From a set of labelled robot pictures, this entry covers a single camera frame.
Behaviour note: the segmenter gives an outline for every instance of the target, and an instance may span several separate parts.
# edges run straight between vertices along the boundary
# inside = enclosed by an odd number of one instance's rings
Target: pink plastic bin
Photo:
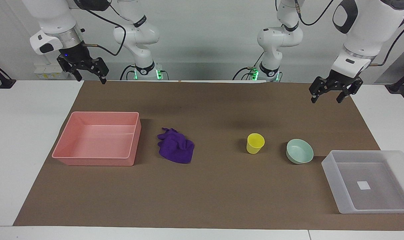
[[[132,166],[140,138],[138,112],[73,112],[52,157],[73,166]]]

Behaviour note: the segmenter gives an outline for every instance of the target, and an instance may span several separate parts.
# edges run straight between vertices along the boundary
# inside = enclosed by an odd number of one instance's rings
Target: yellow cup
[[[251,133],[246,141],[246,150],[250,154],[256,154],[265,144],[263,136],[258,133]]]

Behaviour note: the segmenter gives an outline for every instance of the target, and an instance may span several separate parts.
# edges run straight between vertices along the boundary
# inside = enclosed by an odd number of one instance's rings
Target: table
[[[25,239],[77,235],[87,239],[404,239],[404,232],[372,231],[10,227],[81,86],[75,81],[18,81],[14,88],[0,90],[0,239],[13,235]],[[403,97],[374,85],[363,86],[352,97],[379,147],[404,152]]]

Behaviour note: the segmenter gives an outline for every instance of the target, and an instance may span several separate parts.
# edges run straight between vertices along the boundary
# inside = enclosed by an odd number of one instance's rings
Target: brown surface
[[[404,214],[340,214],[322,157],[287,160],[293,138],[317,156],[379,149],[352,100],[335,97],[314,105],[304,84],[85,82],[71,112],[140,112],[136,164],[69,167],[50,154],[14,225],[404,230]],[[159,156],[161,127],[194,141],[190,164]],[[257,155],[245,151],[252,132],[266,139]]]

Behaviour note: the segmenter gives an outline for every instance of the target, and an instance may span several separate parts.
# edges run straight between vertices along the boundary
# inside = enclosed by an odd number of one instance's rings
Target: light green bowl
[[[314,152],[306,141],[292,139],[286,145],[286,156],[295,164],[303,164],[313,159]]]

